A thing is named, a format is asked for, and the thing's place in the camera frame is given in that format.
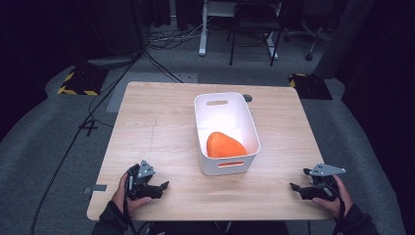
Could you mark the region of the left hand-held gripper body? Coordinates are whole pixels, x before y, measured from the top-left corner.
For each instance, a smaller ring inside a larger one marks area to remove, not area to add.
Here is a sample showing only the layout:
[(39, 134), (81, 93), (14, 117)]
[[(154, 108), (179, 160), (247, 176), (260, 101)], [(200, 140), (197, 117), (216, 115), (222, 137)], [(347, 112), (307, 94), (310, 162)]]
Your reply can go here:
[(149, 184), (155, 173), (154, 168), (145, 160), (142, 160), (140, 164), (132, 166), (127, 171), (125, 182), (126, 196), (131, 200), (150, 197), (150, 192), (158, 190), (159, 187)]

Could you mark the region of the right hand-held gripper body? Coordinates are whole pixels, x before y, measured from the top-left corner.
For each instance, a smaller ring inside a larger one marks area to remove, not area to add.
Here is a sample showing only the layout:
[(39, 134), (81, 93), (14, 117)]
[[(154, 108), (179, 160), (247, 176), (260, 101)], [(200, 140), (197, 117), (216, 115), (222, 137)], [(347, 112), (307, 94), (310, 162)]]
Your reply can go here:
[(327, 201), (334, 201), (339, 197), (339, 187), (334, 175), (346, 173), (342, 167), (318, 163), (311, 168), (311, 187), (305, 187), (300, 193), (303, 200), (321, 198)]

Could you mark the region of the orange pumpkin piece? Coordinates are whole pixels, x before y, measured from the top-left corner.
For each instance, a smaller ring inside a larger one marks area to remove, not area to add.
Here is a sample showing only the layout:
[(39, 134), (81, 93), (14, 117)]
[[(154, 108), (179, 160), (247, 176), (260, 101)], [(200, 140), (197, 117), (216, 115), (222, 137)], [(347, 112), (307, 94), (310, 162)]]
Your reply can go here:
[(248, 154), (245, 146), (225, 133), (212, 132), (206, 141), (206, 154), (211, 159), (229, 159), (218, 164), (219, 167), (242, 165), (245, 161), (240, 159)]

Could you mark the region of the white plastic basket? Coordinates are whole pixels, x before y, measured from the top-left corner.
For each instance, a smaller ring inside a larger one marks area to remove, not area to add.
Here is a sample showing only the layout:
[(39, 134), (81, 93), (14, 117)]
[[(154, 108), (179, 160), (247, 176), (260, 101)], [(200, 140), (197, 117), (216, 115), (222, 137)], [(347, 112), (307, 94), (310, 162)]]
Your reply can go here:
[[(247, 171), (260, 150), (260, 144), (244, 97), (236, 92), (202, 94), (195, 98), (194, 104), (202, 172), (206, 175), (225, 175)], [(208, 155), (208, 137), (213, 132), (235, 139), (248, 153), (211, 158)]]

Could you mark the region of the person's right hand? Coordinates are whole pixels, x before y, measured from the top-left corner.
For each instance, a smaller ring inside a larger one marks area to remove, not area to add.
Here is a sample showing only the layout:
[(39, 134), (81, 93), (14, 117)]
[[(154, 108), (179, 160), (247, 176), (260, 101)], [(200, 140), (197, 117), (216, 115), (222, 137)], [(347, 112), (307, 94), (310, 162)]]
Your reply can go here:
[[(337, 175), (334, 175), (334, 179), (338, 184), (340, 196), (334, 201), (326, 201), (320, 198), (313, 198), (312, 202), (327, 210), (335, 219), (339, 219), (341, 216), (346, 216), (348, 214), (348, 211), (353, 206), (353, 200), (342, 180)], [(341, 213), (340, 200), (343, 200), (344, 202), (344, 213)]]

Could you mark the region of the person's left hand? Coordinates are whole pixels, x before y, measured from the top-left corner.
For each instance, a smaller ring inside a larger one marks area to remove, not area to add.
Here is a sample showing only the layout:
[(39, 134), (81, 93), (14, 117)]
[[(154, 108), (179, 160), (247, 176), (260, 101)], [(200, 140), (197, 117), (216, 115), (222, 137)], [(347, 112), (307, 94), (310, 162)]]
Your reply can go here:
[[(121, 213), (124, 213), (124, 189), (125, 189), (125, 181), (127, 178), (127, 173), (125, 173), (119, 183), (115, 193), (112, 196), (112, 202), (117, 206)], [(127, 200), (127, 210), (130, 215), (138, 210), (139, 208), (149, 204), (152, 201), (152, 198), (145, 197), (136, 201), (132, 201), (130, 199)]]

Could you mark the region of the grey tape strip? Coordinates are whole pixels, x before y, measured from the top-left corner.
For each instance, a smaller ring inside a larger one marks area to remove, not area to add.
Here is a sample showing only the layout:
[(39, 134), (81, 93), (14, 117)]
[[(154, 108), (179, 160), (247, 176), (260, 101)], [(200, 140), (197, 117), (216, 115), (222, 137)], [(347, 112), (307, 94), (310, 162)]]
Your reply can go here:
[(95, 184), (92, 186), (85, 187), (83, 193), (85, 195), (92, 195), (94, 192), (105, 192), (106, 190), (107, 190), (106, 185)]

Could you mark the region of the person's dark clothing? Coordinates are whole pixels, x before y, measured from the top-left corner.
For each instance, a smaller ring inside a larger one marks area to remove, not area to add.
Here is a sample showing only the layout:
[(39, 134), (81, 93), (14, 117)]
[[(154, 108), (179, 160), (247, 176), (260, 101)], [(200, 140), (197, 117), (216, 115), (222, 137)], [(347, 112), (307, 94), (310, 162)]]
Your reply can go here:
[(283, 221), (156, 221), (148, 235), (290, 235)]

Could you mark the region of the black tape cross mark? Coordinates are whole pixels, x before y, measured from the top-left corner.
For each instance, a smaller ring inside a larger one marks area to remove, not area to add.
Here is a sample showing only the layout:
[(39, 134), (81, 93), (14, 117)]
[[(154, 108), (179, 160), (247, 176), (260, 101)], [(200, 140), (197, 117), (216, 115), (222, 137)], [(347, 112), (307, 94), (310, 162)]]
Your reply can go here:
[(86, 120), (78, 129), (86, 130), (86, 136), (89, 137), (93, 130), (97, 129), (96, 121), (94, 119)]

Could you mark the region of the black yellow striped stand base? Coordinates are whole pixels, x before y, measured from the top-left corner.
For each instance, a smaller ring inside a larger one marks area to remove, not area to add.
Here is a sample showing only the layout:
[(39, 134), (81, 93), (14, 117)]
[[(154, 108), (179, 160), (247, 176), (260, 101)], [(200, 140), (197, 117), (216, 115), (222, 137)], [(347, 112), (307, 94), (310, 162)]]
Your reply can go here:
[(108, 73), (108, 70), (74, 68), (64, 79), (58, 94), (98, 96)]
[(325, 80), (314, 74), (293, 73), (289, 76), (289, 84), (301, 99), (332, 100)]

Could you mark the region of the flat grey stand base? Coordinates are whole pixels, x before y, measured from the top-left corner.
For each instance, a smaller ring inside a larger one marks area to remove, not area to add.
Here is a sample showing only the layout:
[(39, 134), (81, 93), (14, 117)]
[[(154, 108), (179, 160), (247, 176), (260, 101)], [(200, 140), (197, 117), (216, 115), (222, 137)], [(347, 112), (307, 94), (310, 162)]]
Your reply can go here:
[(108, 57), (88, 60), (87, 63), (97, 69), (117, 69), (129, 65), (133, 59), (131, 57)]

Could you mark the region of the office chair with castors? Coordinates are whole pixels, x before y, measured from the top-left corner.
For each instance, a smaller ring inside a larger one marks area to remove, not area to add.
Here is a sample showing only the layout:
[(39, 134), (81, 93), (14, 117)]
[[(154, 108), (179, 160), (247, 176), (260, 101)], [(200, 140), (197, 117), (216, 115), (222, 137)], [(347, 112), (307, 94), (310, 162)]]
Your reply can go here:
[(307, 61), (313, 59), (313, 52), (317, 42), (322, 39), (326, 42), (330, 37), (324, 32), (327, 28), (329, 16), (324, 13), (303, 11), (297, 16), (285, 16), (287, 32), (284, 41), (289, 42), (296, 36), (307, 36), (311, 39), (310, 47), (305, 55)]

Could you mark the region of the grey curtain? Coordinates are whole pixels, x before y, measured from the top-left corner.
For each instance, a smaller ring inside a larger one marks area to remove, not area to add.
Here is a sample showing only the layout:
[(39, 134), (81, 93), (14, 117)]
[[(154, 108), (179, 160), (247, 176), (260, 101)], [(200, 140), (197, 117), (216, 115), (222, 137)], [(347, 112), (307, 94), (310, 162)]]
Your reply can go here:
[(375, 0), (347, 0), (344, 13), (331, 41), (314, 69), (320, 79), (336, 76), (346, 54), (362, 28)]

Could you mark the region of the black metal chair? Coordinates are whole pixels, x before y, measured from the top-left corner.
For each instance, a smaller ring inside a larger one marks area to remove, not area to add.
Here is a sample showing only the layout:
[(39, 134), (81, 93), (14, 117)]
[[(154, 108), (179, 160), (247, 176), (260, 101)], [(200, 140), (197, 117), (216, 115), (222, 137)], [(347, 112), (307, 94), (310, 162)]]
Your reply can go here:
[(262, 36), (262, 43), (270, 51), (270, 66), (277, 59), (277, 48), (282, 32), (283, 23), (279, 16), (280, 7), (284, 0), (237, 0), (227, 39), (231, 39), (231, 54), (229, 65), (233, 65), (238, 33), (256, 33)]

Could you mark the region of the white desk frame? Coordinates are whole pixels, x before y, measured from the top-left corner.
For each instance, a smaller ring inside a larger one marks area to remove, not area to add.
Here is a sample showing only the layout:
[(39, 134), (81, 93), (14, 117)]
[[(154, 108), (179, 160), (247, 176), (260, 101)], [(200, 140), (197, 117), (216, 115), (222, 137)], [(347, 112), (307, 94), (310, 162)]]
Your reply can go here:
[(202, 9), (202, 32), (200, 38), (199, 52), (201, 57), (207, 54), (208, 43), (208, 20), (213, 17), (231, 18), (234, 15), (235, 2), (225, 0), (203, 0)]

